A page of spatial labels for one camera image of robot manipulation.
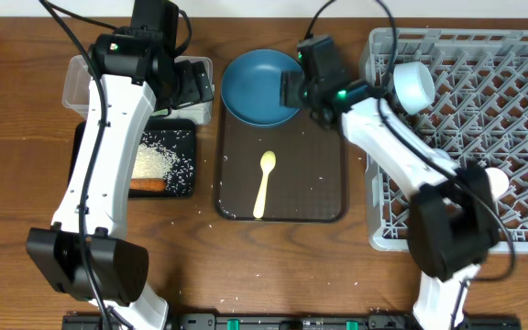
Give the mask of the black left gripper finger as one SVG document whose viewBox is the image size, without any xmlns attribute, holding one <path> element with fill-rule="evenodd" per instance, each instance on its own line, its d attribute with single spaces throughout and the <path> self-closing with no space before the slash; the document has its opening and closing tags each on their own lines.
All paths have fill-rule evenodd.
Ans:
<svg viewBox="0 0 528 330">
<path fill-rule="evenodd" d="M 197 61 L 192 65 L 197 90 L 201 102 L 211 102 L 214 98 L 213 89 L 203 62 Z"/>
<path fill-rule="evenodd" d="M 201 84 L 200 80 L 192 72 L 184 74 L 182 80 L 181 105 L 190 106 L 198 104 L 201 101 Z"/>
</svg>

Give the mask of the dark blue plate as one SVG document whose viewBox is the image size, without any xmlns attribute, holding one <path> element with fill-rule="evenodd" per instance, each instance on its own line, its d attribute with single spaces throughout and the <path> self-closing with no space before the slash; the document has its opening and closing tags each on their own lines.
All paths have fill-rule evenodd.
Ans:
<svg viewBox="0 0 528 330">
<path fill-rule="evenodd" d="M 295 59 L 274 49 L 256 49 L 234 59 L 225 69 L 221 95 L 227 110 L 254 127 L 276 127 L 299 107 L 281 105 L 281 74 L 302 69 Z"/>
</svg>

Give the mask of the yellow plastic spoon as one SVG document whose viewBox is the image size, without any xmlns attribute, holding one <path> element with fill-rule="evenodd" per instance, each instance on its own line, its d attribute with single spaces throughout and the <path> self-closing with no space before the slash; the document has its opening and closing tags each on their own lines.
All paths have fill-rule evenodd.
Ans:
<svg viewBox="0 0 528 330">
<path fill-rule="evenodd" d="M 262 170 L 262 177 L 260 186 L 258 188 L 258 195 L 255 201 L 253 216 L 256 219 L 261 219 L 264 215 L 266 195 L 268 189 L 268 180 L 271 172 L 274 170 L 276 165 L 276 155 L 273 151 L 266 151 L 260 159 L 260 168 Z"/>
</svg>

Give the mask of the white rice pile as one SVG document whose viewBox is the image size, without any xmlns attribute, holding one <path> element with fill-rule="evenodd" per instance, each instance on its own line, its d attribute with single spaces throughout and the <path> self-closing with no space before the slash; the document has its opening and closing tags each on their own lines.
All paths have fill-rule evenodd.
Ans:
<svg viewBox="0 0 528 330">
<path fill-rule="evenodd" d="M 132 179 L 161 178 L 163 192 L 130 189 L 131 197 L 187 197 L 196 177 L 195 135 L 191 130 L 150 130 L 142 135 Z"/>
</svg>

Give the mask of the orange carrot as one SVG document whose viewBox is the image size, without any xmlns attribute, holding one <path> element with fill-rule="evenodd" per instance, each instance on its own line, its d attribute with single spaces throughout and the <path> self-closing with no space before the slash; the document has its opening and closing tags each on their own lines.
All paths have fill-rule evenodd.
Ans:
<svg viewBox="0 0 528 330">
<path fill-rule="evenodd" d="M 132 179 L 129 185 L 131 190 L 145 192 L 163 192 L 167 183 L 162 178 Z"/>
</svg>

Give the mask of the light blue bowl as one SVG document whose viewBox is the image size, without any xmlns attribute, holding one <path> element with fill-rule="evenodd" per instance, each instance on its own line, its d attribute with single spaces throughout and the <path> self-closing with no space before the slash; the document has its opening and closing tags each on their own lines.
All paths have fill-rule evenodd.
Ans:
<svg viewBox="0 0 528 330">
<path fill-rule="evenodd" d="M 394 90 L 402 108 L 416 115 L 435 100 L 435 83 L 429 69 L 421 62 L 397 64 L 393 70 Z"/>
</svg>

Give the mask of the pink plastic cup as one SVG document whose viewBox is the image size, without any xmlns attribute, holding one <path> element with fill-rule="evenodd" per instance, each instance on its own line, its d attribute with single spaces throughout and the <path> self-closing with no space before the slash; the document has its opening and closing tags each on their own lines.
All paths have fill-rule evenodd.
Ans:
<svg viewBox="0 0 528 330">
<path fill-rule="evenodd" d="M 498 168 L 486 168 L 485 172 L 489 178 L 492 197 L 495 201 L 498 201 L 509 189 L 509 177 L 503 170 Z"/>
</svg>

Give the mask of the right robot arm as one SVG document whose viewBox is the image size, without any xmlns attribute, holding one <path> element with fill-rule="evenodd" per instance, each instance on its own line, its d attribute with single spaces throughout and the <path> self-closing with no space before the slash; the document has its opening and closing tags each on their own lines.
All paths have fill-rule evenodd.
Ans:
<svg viewBox="0 0 528 330">
<path fill-rule="evenodd" d="M 409 202 L 408 248 L 422 273 L 414 318 L 424 329 L 463 322 L 468 285 L 499 240 L 491 208 L 506 180 L 427 146 L 391 110 L 384 86 L 322 73 L 281 53 L 236 58 L 220 92 L 225 117 L 214 201 L 223 217 L 307 220 L 328 204 L 306 195 L 314 175 L 329 177 L 333 155 L 318 147 L 320 131 L 294 125 L 305 112 L 326 110 L 330 127 L 375 160 Z"/>
</svg>

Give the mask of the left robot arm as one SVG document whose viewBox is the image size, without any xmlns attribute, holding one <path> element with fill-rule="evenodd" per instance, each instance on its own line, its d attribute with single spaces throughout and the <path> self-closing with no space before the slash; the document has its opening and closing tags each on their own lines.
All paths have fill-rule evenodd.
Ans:
<svg viewBox="0 0 528 330">
<path fill-rule="evenodd" d="M 102 34 L 83 55 L 89 109 L 66 193 L 27 253 L 56 291 L 94 303 L 135 329 L 162 329 L 169 306 L 147 282 L 149 253 L 129 243 L 127 197 L 141 135 L 159 100 L 177 98 L 176 38 L 130 27 Z"/>
</svg>

